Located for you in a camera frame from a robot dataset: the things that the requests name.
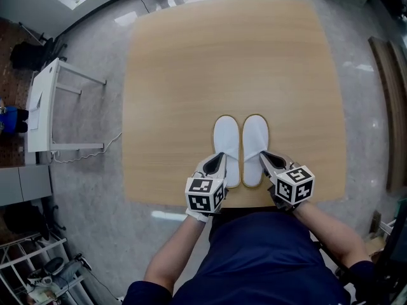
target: slipper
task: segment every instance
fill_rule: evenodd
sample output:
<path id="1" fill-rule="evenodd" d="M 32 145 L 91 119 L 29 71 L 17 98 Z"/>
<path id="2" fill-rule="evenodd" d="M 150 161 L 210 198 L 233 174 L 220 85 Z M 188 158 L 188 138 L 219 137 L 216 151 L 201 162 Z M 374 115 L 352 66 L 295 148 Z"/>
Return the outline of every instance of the slipper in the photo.
<path id="1" fill-rule="evenodd" d="M 268 126 L 264 117 L 250 115 L 243 124 L 243 184 L 256 187 L 261 183 L 263 168 L 259 154 L 268 149 Z"/>
<path id="2" fill-rule="evenodd" d="M 237 187 L 240 184 L 240 134 L 236 120 L 228 115 L 221 116 L 216 120 L 213 137 L 215 153 L 226 154 L 226 186 Z"/>

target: dark blue clothing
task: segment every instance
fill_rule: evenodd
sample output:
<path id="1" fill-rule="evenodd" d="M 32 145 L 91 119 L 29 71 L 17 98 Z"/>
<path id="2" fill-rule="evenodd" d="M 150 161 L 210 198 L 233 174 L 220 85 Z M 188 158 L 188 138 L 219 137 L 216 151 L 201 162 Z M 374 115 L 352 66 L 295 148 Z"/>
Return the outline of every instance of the dark blue clothing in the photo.
<path id="1" fill-rule="evenodd" d="M 17 124 L 17 108 L 14 106 L 7 106 L 7 113 L 0 114 L 0 122 L 4 123 L 3 132 L 14 133 L 15 125 Z"/>
<path id="2" fill-rule="evenodd" d="M 369 280 L 373 264 L 352 272 Z M 350 296 L 325 266 L 308 229 L 284 213 L 258 212 L 222 225 L 197 274 L 174 295 L 137 281 L 123 305 L 349 304 Z"/>

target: white glove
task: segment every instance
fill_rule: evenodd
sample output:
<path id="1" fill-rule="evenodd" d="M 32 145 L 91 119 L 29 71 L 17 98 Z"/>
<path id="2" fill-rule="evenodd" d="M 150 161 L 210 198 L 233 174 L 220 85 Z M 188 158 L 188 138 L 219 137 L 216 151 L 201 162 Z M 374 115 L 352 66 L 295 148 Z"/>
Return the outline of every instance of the white glove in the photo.
<path id="1" fill-rule="evenodd" d="M 202 215 L 200 212 L 193 211 L 189 208 L 186 209 L 185 213 L 191 217 L 194 217 L 196 220 L 202 221 L 202 222 L 208 222 L 209 217 Z"/>

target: white table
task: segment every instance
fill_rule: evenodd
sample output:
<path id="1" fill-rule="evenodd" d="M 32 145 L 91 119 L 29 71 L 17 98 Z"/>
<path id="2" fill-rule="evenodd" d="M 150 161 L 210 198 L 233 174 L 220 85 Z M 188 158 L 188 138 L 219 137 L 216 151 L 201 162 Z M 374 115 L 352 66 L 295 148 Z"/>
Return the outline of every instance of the white table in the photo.
<path id="1" fill-rule="evenodd" d="M 31 98 L 38 98 L 41 101 L 38 112 L 38 128 L 28 129 L 28 151 L 57 151 L 57 150 L 78 150 L 78 149 L 98 149 L 104 148 L 104 144 L 55 144 L 52 140 L 52 114 L 56 88 L 67 92 L 81 95 L 82 91 L 67 85 L 58 83 L 58 74 L 61 69 L 65 69 L 73 74 L 95 81 L 102 85 L 106 80 L 67 64 L 58 58 L 47 65 L 35 78 L 32 84 Z"/>

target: marble floor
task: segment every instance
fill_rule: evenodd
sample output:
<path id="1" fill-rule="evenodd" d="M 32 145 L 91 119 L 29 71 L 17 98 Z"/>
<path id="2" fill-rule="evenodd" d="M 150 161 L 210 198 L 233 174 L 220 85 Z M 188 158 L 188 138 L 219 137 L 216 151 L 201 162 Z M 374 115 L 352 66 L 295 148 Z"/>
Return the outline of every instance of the marble floor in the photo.
<path id="1" fill-rule="evenodd" d="M 143 0 L 149 12 L 201 0 Z M 334 0 L 307 0 L 325 30 L 338 71 L 347 132 L 345 196 L 319 207 L 346 222 L 362 236 L 374 209 L 384 219 L 394 213 L 396 196 L 385 192 L 389 147 L 387 115 L 380 79 L 368 38 L 385 38 L 369 4 L 358 8 Z M 121 132 L 123 82 L 133 24 L 147 14 L 141 0 L 120 0 L 87 18 L 65 35 L 68 62 L 107 79 L 105 88 L 70 74 L 62 81 L 82 85 L 83 93 L 58 91 L 53 139 L 56 142 L 109 142 Z M 62 152 L 60 159 L 86 155 Z M 68 164 L 51 164 L 59 221 L 67 227 L 71 252 L 84 253 L 94 274 L 114 295 L 143 277 L 152 255 L 179 222 L 160 212 L 184 213 L 184 207 L 140 204 L 125 199 L 121 139 L 108 152 Z M 209 225 L 195 247 L 180 282 L 191 278 L 205 256 Z M 115 304 L 92 277 L 86 286 L 99 304 Z"/>

